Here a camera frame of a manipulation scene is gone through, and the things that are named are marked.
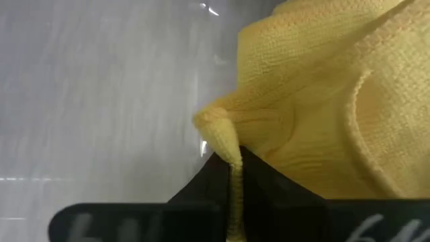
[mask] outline yellow knit fabric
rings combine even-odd
[[[430,1],[295,0],[239,34],[238,89],[194,123],[231,165],[244,145],[325,198],[430,196]]]

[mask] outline yellow cloth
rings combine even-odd
[[[430,1],[296,0],[239,34],[238,89],[194,123],[231,166],[244,145],[325,198],[430,196]]]

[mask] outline yellow fabric fold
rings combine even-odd
[[[232,167],[244,145],[325,198],[430,196],[430,1],[296,0],[239,34],[238,89],[194,117]]]

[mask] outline plastic surface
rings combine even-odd
[[[237,32],[279,2],[0,1],[0,241],[176,194],[207,159],[192,114],[234,89]]]

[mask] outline knitted textile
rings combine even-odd
[[[238,89],[194,118],[231,167],[239,145],[324,198],[430,197],[430,1],[295,0],[239,34]]]

